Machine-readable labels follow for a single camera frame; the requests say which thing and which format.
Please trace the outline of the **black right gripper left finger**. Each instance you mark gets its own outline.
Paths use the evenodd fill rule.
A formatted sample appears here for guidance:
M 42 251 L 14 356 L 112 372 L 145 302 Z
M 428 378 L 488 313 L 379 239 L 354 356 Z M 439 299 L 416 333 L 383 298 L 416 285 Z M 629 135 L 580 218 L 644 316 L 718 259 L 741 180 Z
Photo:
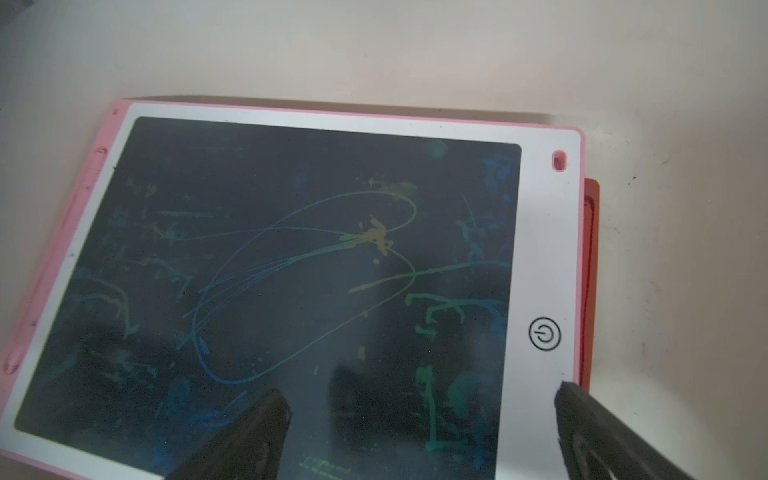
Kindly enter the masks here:
M 275 480 L 291 420 L 286 398 L 272 389 L 167 477 Z

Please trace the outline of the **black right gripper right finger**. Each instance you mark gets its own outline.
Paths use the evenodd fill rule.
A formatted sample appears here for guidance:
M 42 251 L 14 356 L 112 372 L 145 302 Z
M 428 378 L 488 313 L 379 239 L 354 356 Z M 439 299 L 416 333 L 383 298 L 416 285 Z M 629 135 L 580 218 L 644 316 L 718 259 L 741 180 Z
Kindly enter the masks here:
M 569 478 L 692 479 L 578 384 L 563 382 L 554 405 Z

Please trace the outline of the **pink writing tablet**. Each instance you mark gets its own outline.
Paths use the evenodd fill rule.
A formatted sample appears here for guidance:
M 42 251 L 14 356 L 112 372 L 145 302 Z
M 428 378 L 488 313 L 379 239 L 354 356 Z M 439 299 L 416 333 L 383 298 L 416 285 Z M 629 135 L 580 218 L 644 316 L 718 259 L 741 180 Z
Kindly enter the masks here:
M 582 249 L 582 342 L 579 384 L 589 390 L 594 350 L 599 249 L 600 186 L 585 180 Z
M 159 479 L 268 398 L 282 479 L 563 479 L 576 128 L 115 103 L 1 373 L 1 451 Z

